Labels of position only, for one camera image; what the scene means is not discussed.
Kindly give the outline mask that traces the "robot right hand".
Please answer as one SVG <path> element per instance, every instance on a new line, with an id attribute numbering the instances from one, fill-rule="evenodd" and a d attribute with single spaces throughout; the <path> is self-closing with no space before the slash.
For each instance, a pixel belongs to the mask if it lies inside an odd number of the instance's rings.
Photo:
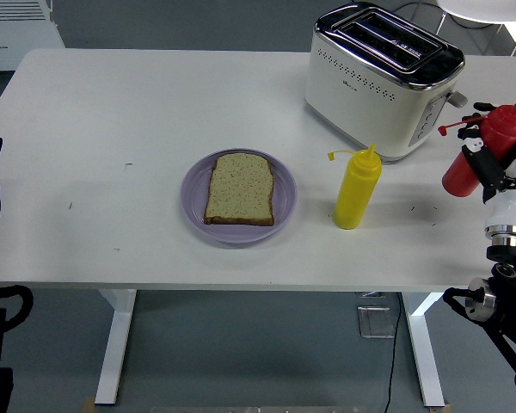
<path id="1" fill-rule="evenodd" d="M 458 129 L 463 145 L 453 194 L 465 197 L 481 186 L 489 209 L 486 231 L 493 232 L 497 225 L 516 226 L 516 102 L 477 102 L 474 109 Z"/>

